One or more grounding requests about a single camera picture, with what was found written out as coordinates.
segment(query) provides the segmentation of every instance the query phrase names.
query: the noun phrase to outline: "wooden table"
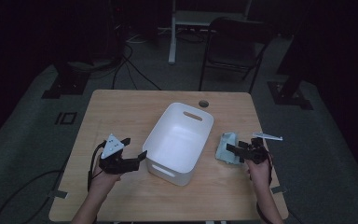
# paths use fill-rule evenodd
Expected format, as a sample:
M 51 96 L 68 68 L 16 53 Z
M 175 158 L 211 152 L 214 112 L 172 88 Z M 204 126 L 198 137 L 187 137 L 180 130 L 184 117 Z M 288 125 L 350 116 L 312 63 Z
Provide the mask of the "wooden table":
M 201 108 L 200 100 L 209 102 Z M 100 221 L 197 221 L 259 219 L 252 183 L 235 165 L 218 161 L 215 151 L 222 133 L 235 132 L 250 142 L 261 127 L 251 96 L 239 92 L 202 91 L 105 91 L 92 94 L 49 217 L 69 221 L 87 195 L 87 172 L 94 149 L 112 133 L 131 138 L 123 158 L 142 152 L 147 136 L 165 109 L 174 102 L 200 108 L 214 117 L 214 124 L 190 183 L 178 187 L 148 173 L 145 161 L 140 170 L 121 177 L 104 202 Z M 271 187 L 279 186 L 275 170 Z M 283 218 L 288 211 L 281 193 L 274 194 Z

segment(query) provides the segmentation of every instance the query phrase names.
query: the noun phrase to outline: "black stand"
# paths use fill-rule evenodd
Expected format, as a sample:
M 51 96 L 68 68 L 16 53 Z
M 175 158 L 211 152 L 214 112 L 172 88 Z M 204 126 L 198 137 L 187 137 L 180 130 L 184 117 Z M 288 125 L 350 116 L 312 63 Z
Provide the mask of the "black stand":
M 298 88 L 300 78 L 290 76 L 285 83 L 268 82 L 269 90 L 276 105 L 299 105 L 301 109 L 313 110 L 309 100 L 306 100 Z
M 59 99 L 62 94 L 83 94 L 90 74 L 76 73 L 68 63 L 58 62 L 54 66 L 57 69 L 58 75 L 50 90 L 43 93 L 42 99 Z

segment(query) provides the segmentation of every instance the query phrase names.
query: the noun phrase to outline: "chair seat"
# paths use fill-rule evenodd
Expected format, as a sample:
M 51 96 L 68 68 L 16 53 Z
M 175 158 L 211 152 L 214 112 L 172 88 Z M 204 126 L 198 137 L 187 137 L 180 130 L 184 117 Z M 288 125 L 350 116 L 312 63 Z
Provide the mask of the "chair seat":
M 208 61 L 228 66 L 254 67 L 256 66 L 255 45 L 214 35 L 210 42 Z

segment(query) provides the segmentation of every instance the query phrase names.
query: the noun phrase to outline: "white plastic bin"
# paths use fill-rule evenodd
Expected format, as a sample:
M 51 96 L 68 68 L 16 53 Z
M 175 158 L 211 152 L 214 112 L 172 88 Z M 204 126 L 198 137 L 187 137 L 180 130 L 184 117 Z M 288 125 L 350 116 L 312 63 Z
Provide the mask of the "white plastic bin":
M 181 103 L 168 106 L 147 137 L 147 170 L 175 185 L 190 182 L 213 126 L 209 113 Z

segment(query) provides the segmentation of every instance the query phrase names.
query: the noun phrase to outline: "light blue cloth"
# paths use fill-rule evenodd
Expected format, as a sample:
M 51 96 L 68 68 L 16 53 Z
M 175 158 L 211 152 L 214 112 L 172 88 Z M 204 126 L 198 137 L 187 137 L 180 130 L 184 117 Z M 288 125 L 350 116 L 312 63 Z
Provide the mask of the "light blue cloth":
M 227 143 L 236 146 L 237 145 L 237 134 L 236 133 L 223 133 L 220 137 L 220 144 L 216 150 L 215 157 L 220 161 L 225 161 L 230 164 L 241 164 L 240 157 L 235 156 L 233 152 L 227 151 Z

